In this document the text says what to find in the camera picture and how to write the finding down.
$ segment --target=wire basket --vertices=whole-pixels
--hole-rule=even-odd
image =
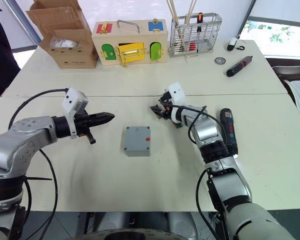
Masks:
[[[198,13],[190,17],[197,22]],[[179,23],[184,23],[187,16],[178,16]],[[202,23],[177,25],[171,23],[170,51],[173,56],[196,55],[201,52],[213,51],[221,26],[222,18],[217,13],[204,13]]]

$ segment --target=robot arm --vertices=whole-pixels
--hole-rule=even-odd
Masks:
[[[164,110],[158,106],[150,107],[157,115],[188,128],[202,109],[184,104],[185,94],[179,83],[170,85],[159,101]],[[213,206],[225,215],[229,239],[293,240],[264,208],[252,203],[250,187],[234,157],[229,154],[215,123],[206,115],[200,115],[191,132],[205,163],[206,183]]]
[[[62,103],[64,116],[22,119],[0,135],[0,228],[11,230],[28,167],[38,150],[64,137],[87,136],[90,144],[94,144],[90,128],[115,117],[107,112],[88,115],[87,104],[82,92],[70,88]]]

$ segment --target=white table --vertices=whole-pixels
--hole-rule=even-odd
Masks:
[[[187,95],[285,94],[287,91],[272,71],[256,43],[239,40],[245,50],[227,51],[226,41],[217,41],[213,53],[195,57],[176,56],[167,63],[103,66],[94,69],[60,69],[40,47],[3,94],[4,97],[31,97],[49,89],[74,87],[88,97],[159,96],[174,82]],[[233,77],[226,71],[246,56],[252,62]],[[216,57],[226,63],[217,65]]]
[[[0,99],[0,134],[25,98]],[[86,137],[60,139],[44,148],[59,185],[57,211],[197,211],[195,188],[204,169],[187,128],[157,119],[149,106],[158,97],[90,97],[88,113],[107,111],[115,118],[93,127],[97,144]],[[62,97],[40,97],[17,119],[60,116]],[[300,114],[287,94],[188,96],[194,106],[207,105],[213,116],[231,108],[237,136],[237,163],[252,190],[253,201],[267,210],[300,208]],[[151,127],[151,156],[127,157],[126,126]],[[36,154],[28,176],[51,177],[46,160]],[[200,203],[213,211],[203,181]],[[32,209],[51,211],[54,185],[31,181]]]

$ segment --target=green door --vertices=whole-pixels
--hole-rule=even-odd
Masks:
[[[116,60],[116,54],[114,48],[110,44],[102,45],[102,55],[105,57],[105,60]]]
[[[161,44],[159,42],[151,43],[150,57],[151,57],[151,61],[156,61],[161,58]]]

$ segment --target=yellow door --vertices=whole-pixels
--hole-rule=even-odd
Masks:
[[[145,58],[143,42],[129,43],[115,48],[115,54],[121,59],[122,66],[127,63],[142,60]]]

